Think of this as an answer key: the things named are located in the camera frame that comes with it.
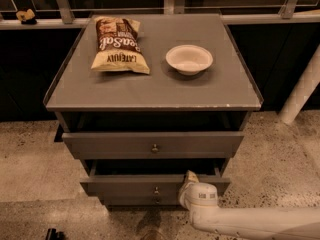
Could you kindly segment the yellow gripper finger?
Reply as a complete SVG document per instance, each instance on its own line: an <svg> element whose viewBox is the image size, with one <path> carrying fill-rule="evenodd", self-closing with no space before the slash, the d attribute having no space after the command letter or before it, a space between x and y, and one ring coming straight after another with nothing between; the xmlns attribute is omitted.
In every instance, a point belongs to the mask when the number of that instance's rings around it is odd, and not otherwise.
<svg viewBox="0 0 320 240"><path fill-rule="evenodd" d="M191 183L198 183L199 179L193 171L188 170L185 176L185 181Z"/></svg>

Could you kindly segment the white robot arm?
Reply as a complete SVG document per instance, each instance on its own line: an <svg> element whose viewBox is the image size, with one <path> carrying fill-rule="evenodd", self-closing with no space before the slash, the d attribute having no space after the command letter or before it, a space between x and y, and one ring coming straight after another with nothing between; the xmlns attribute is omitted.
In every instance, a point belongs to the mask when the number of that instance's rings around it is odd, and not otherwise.
<svg viewBox="0 0 320 240"><path fill-rule="evenodd" d="M221 208L217 188L187 171L179 202L198 230L250 240L320 240L320 208Z"/></svg>

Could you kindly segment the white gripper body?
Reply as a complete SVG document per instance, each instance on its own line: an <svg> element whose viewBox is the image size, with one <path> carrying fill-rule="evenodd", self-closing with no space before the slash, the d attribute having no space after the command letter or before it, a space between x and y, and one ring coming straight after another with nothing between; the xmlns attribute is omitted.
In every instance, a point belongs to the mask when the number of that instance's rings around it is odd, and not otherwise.
<svg viewBox="0 0 320 240"><path fill-rule="evenodd" d="M179 203L189 209L192 205L215 207L218 205L217 188L201 182L187 182L179 190Z"/></svg>

